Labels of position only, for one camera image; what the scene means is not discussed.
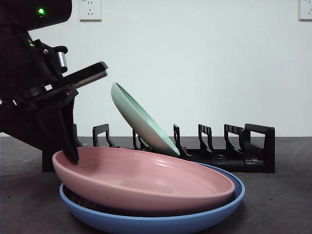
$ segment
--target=blue plate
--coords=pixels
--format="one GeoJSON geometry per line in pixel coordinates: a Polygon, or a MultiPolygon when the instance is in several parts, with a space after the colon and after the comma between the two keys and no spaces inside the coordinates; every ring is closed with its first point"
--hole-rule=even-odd
{"type": "Polygon", "coordinates": [[[234,182],[235,190],[227,205],[197,214],[171,217],[133,217],[108,214],[82,207],[65,195],[64,184],[61,184],[59,193],[76,218],[104,232],[113,234],[191,234],[210,228],[226,219],[236,210],[245,194],[244,184],[233,174],[210,165],[201,165],[221,172],[234,182]]]}

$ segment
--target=bowl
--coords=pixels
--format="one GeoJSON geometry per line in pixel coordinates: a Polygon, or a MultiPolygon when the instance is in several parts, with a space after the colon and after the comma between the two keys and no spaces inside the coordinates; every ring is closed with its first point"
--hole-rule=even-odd
{"type": "Polygon", "coordinates": [[[60,186],[59,192],[62,200],[69,211],[85,224],[113,234],[191,234],[208,229],[230,216],[241,203],[245,186],[239,178],[220,168],[205,165],[227,176],[235,184],[235,190],[228,203],[217,209],[197,214],[169,216],[169,217],[138,217],[125,216],[105,212],[105,208],[97,204],[90,205],[90,202],[76,195],[71,199],[64,192],[64,184],[60,186]]]}
{"type": "Polygon", "coordinates": [[[114,83],[111,95],[124,119],[155,152],[175,157],[180,155],[170,138],[121,85],[114,83]]]}
{"type": "Polygon", "coordinates": [[[150,152],[78,148],[78,165],[53,155],[60,180],[76,194],[121,212],[172,216],[224,205],[234,183],[211,168],[150,152]]]}

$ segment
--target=pink bowl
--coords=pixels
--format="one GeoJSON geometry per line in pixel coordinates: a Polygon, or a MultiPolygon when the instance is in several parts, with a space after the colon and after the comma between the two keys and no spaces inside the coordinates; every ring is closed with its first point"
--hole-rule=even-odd
{"type": "Polygon", "coordinates": [[[149,152],[82,147],[78,165],[53,155],[60,180],[76,194],[136,215],[186,215],[224,205],[234,183],[223,174],[182,159],[149,152]]]}

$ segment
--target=gray table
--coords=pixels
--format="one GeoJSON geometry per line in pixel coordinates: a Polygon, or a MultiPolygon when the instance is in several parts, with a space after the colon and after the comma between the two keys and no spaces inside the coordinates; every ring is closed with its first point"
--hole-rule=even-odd
{"type": "MultiPolygon", "coordinates": [[[[90,137],[80,138],[91,145],[90,137]]],[[[131,138],[115,137],[123,148],[131,138]]],[[[261,139],[253,139],[261,144],[261,139]]],[[[1,143],[1,233],[103,234],[73,217],[59,196],[55,173],[41,172],[41,151],[12,137],[1,143]]],[[[198,148],[196,137],[181,143],[198,148]]],[[[215,147],[224,147],[214,138],[215,147]]],[[[312,137],[276,138],[276,173],[234,173],[246,186],[238,209],[201,234],[312,233],[312,137]]]]}

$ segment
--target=wall outlet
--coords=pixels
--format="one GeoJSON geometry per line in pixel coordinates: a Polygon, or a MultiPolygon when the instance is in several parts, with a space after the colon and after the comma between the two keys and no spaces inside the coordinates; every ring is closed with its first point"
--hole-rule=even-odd
{"type": "Polygon", "coordinates": [[[80,0],[80,21],[101,21],[101,0],[80,0]]]}
{"type": "Polygon", "coordinates": [[[312,21],[312,0],[299,0],[299,20],[312,21]]]}

